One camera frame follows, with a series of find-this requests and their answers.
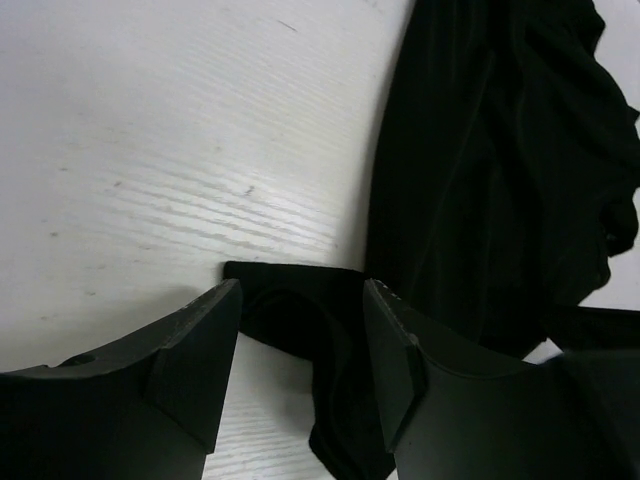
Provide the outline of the black tank top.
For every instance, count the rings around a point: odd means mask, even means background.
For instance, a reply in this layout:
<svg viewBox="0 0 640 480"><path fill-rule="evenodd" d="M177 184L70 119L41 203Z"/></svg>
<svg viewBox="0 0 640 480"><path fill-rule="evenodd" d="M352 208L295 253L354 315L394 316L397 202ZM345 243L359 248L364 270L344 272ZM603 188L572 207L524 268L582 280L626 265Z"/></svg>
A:
<svg viewBox="0 0 640 480"><path fill-rule="evenodd" d="M561 353L544 317L607 284L639 232L638 112L595 50L590 1L419 1L377 140L364 268L228 262L241 332L308 360L309 446L337 479L397 473L363 292L497 353Z"/></svg>

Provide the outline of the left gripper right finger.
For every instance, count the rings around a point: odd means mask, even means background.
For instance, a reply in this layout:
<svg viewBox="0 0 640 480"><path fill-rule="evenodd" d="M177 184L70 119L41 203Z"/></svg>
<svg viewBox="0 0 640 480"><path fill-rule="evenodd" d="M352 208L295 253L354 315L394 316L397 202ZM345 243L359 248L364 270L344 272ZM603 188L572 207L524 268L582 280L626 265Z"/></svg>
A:
<svg viewBox="0 0 640 480"><path fill-rule="evenodd" d="M473 343L369 280L363 308L386 449L402 479L635 479L639 315L558 307L561 353Z"/></svg>

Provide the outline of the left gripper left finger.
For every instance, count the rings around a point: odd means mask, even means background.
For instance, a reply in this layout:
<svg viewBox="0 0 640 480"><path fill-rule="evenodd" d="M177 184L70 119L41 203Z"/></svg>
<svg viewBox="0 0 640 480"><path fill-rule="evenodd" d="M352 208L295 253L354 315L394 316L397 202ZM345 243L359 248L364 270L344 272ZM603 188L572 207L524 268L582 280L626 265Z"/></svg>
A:
<svg viewBox="0 0 640 480"><path fill-rule="evenodd" d="M5 479L198 479L242 310L235 280L55 366L1 376Z"/></svg>

